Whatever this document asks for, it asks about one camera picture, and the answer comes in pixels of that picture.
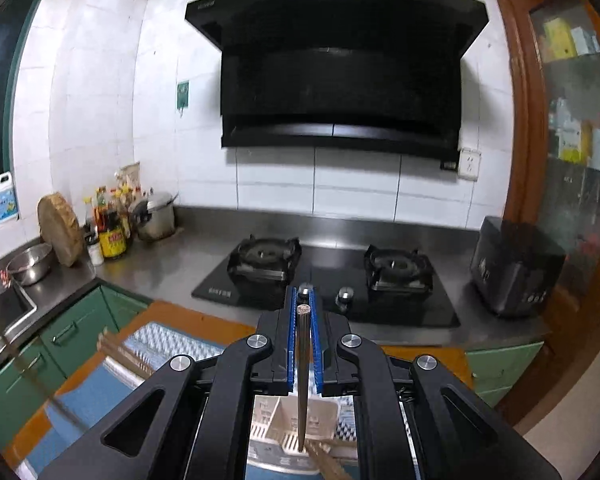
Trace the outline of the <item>chopstick in holder right slot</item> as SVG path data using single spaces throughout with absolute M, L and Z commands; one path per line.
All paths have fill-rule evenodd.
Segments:
M 325 480 L 353 480 L 353 477 L 343 469 L 338 460 L 325 452 L 317 441 L 305 440 L 304 449 Z

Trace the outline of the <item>blue woven table mat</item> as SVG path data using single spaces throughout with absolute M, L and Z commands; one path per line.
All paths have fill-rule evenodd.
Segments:
M 200 362 L 210 359 L 212 356 L 218 356 L 223 351 L 223 347 L 219 344 L 193 338 L 156 322 L 150 322 L 139 328 L 125 339 L 124 344 L 145 359 L 155 370 L 163 366 L 168 359 L 179 354 L 186 354 L 194 361 Z M 87 375 L 79 387 L 61 394 L 58 398 L 72 414 L 78 416 L 88 428 L 91 428 L 142 382 L 140 378 L 134 378 L 131 373 L 126 372 L 114 360 L 107 358 L 95 368 L 94 372 Z M 314 386 L 310 387 L 310 396 L 318 396 Z M 50 421 L 50 430 L 15 469 L 16 475 L 21 479 L 38 478 L 38 475 L 52 460 L 83 434 L 53 406 L 47 405 L 44 413 Z M 340 463 L 340 465 L 353 479 L 361 477 L 358 464 L 353 466 Z M 321 476 L 319 474 L 317 477 L 296 479 L 319 479 Z M 247 469 L 245 477 L 247 479 L 275 479 L 272 474 L 267 472 L 248 474 Z

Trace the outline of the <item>black gas stove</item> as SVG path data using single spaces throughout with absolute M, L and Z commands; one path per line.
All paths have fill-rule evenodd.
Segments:
M 302 284 L 314 288 L 324 309 L 353 322 L 460 325 L 434 266 L 416 249 L 321 248 L 296 238 L 250 236 L 196 286 L 192 296 L 230 307 L 278 310 L 286 289 Z

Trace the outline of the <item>green wall sticker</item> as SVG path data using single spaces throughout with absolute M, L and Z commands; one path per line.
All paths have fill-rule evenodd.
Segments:
M 181 81 L 176 87 L 176 109 L 180 112 L 188 107 L 189 81 Z

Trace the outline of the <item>wooden glass door cabinet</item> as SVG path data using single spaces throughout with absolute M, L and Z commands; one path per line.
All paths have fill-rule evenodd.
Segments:
M 550 332 L 498 404 L 520 431 L 545 417 L 600 352 L 600 14 L 592 0 L 498 0 L 514 90 L 505 215 L 565 251 L 543 311 Z

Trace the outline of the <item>round wooden cutting board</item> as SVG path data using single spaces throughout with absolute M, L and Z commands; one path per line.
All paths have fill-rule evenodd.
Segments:
M 51 244 L 63 266 L 73 266 L 85 248 L 83 230 L 71 205 L 59 192 L 38 201 L 38 227 L 42 240 Z

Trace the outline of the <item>dark chopstick in holder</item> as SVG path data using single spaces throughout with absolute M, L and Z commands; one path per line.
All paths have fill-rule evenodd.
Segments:
M 148 379 L 155 373 L 145 360 L 124 344 L 120 344 L 114 334 L 109 333 L 106 328 L 97 336 L 96 348 L 139 378 Z

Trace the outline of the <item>black range hood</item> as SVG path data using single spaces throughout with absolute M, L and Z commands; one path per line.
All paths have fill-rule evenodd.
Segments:
M 221 53 L 226 148 L 344 148 L 457 170 L 460 61 L 480 0 L 195 0 L 186 21 Z

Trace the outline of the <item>small white seasoning jar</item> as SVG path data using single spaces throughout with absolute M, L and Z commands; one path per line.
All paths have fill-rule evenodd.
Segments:
M 90 240 L 87 244 L 87 252 L 93 266 L 101 266 L 104 263 L 102 248 L 98 240 Z

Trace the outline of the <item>steel mixing bowl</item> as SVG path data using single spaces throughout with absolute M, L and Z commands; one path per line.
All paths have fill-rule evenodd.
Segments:
M 6 266 L 9 278 L 26 287 L 46 277 L 55 262 L 54 248 L 51 244 L 41 243 L 20 252 Z

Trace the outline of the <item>steel pressure cooker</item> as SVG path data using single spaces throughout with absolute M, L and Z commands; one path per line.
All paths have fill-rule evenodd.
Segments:
M 140 240 L 152 243 L 175 233 L 175 199 L 176 195 L 158 192 L 142 196 L 132 203 L 130 217 Z

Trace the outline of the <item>soy sauce bottle yellow label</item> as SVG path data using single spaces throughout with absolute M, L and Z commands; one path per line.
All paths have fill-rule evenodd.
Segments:
M 126 252 L 126 239 L 117 211 L 111 209 L 102 211 L 98 238 L 105 259 L 115 259 Z

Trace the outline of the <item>white detergent jug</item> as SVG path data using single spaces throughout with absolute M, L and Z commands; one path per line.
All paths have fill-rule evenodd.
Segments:
M 15 183 L 10 171 L 0 174 L 0 228 L 8 222 L 17 221 L 19 209 Z

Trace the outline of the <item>wooden chopstick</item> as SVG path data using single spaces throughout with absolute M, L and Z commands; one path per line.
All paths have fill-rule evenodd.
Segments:
M 55 396 L 65 376 L 41 339 L 32 337 L 26 344 L 16 341 L 35 313 L 35 305 L 15 289 L 0 296 L 0 448 L 45 403 L 66 416 L 77 430 L 87 430 L 85 422 Z
M 298 370 L 298 451 L 306 443 L 306 416 L 308 416 L 309 367 L 311 357 L 311 306 L 297 307 L 297 370 Z

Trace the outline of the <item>white wall socket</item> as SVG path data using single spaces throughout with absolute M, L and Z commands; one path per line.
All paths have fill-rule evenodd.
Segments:
M 464 180 L 477 181 L 480 172 L 481 153 L 471 148 L 462 148 L 458 154 L 457 175 Z

